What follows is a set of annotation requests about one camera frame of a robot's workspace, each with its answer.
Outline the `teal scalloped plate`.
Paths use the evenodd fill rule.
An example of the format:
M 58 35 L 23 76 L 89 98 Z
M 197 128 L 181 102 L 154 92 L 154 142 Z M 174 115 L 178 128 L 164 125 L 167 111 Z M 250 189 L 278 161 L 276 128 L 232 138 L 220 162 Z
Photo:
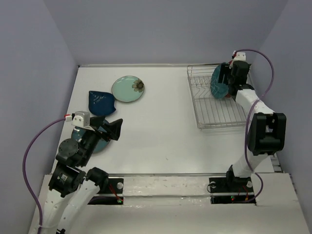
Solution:
M 210 90 L 211 90 L 212 96 L 216 99 L 224 98 L 228 94 L 228 91 L 229 91 L 229 88 L 226 84 L 222 82 L 221 83 L 218 82 L 219 74 L 221 71 L 221 65 L 225 65 L 225 64 L 226 63 L 219 64 L 213 71 L 213 74 L 211 77 Z

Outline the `small dark teal round plate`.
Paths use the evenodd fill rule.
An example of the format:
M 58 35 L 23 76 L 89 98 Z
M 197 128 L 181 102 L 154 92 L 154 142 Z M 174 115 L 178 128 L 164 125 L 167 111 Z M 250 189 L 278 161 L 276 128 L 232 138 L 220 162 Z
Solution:
M 76 140 L 76 141 L 80 141 L 80 139 L 85 134 L 85 132 L 86 132 L 86 129 L 83 129 L 80 127 L 75 127 L 71 133 L 71 138 Z M 99 142 L 97 143 L 93 153 L 97 154 L 97 153 L 102 152 L 108 146 L 108 144 L 109 144 L 108 141 L 100 139 Z

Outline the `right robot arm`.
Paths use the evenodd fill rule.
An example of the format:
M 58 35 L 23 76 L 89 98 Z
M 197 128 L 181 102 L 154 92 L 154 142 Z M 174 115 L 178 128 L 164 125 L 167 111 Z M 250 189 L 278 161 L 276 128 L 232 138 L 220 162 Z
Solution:
M 247 83 L 249 69 L 250 64 L 236 60 L 221 64 L 217 71 L 218 83 L 228 87 L 229 95 L 247 114 L 243 156 L 230 166 L 224 179 L 229 191 L 246 185 L 256 167 L 285 144 L 287 118 L 270 109 Z

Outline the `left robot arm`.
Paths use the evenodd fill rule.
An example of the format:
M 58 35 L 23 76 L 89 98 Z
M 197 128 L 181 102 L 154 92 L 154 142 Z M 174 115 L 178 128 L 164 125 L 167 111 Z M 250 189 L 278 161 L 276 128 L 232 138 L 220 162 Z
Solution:
M 36 139 L 49 127 L 59 122 L 70 122 L 84 130 L 80 140 L 65 139 L 58 147 L 56 167 L 48 183 L 47 198 L 44 205 L 34 194 L 26 175 L 26 159 Z M 40 130 L 29 143 L 23 157 L 22 173 L 24 182 L 33 197 L 38 211 L 38 223 L 32 230 L 34 234 L 68 234 L 84 207 L 97 193 L 109 190 L 117 203 L 123 203 L 104 170 L 94 167 L 85 172 L 82 167 L 89 162 L 97 144 L 104 140 L 119 140 L 123 119 L 107 122 L 104 116 L 91 117 L 87 112 L 66 114 Z

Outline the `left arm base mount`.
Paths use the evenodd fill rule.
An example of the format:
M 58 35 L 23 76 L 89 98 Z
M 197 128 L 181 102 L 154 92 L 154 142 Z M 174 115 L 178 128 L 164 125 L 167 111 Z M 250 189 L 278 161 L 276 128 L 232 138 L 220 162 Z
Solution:
M 88 205 L 123 205 L 124 179 L 121 177 L 109 178 L 108 185 L 101 189 Z

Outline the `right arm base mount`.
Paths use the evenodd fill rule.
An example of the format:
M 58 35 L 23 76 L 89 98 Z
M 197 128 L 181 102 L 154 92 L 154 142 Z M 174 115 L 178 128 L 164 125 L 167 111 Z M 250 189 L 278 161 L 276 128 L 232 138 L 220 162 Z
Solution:
M 211 204 L 255 203 L 251 178 L 228 182 L 226 177 L 211 177 L 206 187 Z

